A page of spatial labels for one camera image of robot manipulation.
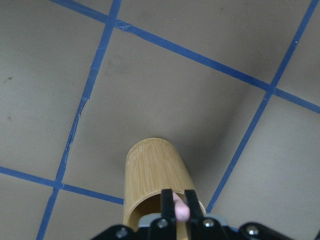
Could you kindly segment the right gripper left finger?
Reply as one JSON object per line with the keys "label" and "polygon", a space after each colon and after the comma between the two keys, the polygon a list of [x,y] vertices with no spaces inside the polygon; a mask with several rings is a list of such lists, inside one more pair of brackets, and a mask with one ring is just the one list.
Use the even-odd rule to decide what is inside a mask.
{"label": "right gripper left finger", "polygon": [[160,203],[161,219],[165,219],[168,223],[176,225],[175,203],[171,189],[163,189],[161,191]]}

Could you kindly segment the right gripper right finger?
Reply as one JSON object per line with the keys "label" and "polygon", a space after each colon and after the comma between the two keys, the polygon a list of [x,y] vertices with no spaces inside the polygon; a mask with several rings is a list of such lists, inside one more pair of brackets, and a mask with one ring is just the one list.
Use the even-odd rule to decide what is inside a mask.
{"label": "right gripper right finger", "polygon": [[190,211],[189,225],[198,225],[204,219],[204,212],[195,190],[186,189],[184,198]]}

